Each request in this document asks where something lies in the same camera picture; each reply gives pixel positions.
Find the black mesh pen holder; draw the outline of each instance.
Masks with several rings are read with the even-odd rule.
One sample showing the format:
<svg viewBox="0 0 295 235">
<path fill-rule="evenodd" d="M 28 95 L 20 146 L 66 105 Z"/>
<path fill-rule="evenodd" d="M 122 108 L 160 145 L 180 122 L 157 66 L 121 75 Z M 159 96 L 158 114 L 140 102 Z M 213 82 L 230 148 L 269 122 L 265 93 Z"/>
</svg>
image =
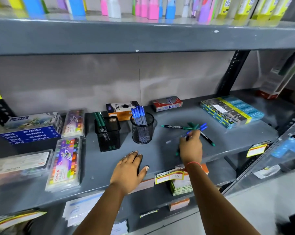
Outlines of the black mesh pen holder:
<svg viewBox="0 0 295 235">
<path fill-rule="evenodd" d="M 131 116 L 132 123 L 132 139 L 138 144 L 147 144 L 153 137 L 153 123 L 154 117 L 150 113 L 145 112 L 146 125 L 140 125 L 142 119 L 134 119 Z"/>
<path fill-rule="evenodd" d="M 116 116 L 104 117 L 105 127 L 100 127 L 94 120 L 95 133 L 97 134 L 99 150 L 101 152 L 120 148 L 120 124 Z"/>
</svg>

